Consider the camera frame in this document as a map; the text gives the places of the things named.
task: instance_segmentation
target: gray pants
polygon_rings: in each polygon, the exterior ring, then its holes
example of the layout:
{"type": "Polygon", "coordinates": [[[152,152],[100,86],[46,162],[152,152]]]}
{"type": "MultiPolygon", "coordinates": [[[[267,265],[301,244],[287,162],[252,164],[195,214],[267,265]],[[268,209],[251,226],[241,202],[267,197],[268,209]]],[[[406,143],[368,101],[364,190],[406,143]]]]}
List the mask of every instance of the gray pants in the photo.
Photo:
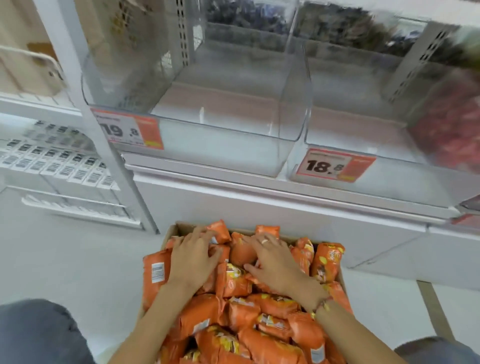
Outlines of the gray pants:
{"type": "Polygon", "coordinates": [[[95,364],[70,312],[47,300],[0,306],[0,362],[95,364]]]}

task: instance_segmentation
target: orange price tag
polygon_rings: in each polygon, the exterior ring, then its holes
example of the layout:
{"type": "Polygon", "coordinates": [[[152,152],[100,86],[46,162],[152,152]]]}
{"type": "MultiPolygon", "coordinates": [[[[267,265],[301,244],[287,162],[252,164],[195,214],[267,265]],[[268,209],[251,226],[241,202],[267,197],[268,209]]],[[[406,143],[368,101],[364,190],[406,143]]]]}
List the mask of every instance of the orange price tag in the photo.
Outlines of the orange price tag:
{"type": "Polygon", "coordinates": [[[376,157],[310,148],[299,165],[297,174],[355,182],[376,160],[376,157]]]}
{"type": "Polygon", "coordinates": [[[92,112],[109,142],[163,150],[157,118],[99,109],[92,112]]]}

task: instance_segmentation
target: hand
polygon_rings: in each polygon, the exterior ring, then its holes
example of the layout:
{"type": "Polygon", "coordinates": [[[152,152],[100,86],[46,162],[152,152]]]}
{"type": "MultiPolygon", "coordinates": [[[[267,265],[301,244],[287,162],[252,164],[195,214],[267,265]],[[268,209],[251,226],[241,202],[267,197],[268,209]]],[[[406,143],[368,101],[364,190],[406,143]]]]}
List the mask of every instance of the hand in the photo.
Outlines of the hand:
{"type": "Polygon", "coordinates": [[[215,234],[215,231],[197,226],[183,241],[177,239],[174,242],[168,284],[183,286],[187,293],[191,293],[190,297],[198,291],[222,254],[217,250],[213,256],[208,256],[208,245],[215,234]]]}
{"type": "Polygon", "coordinates": [[[271,234],[253,236],[251,244],[262,268],[245,264],[244,268],[271,289],[293,298],[307,311],[314,311],[328,292],[313,277],[302,272],[287,243],[271,234]]]}

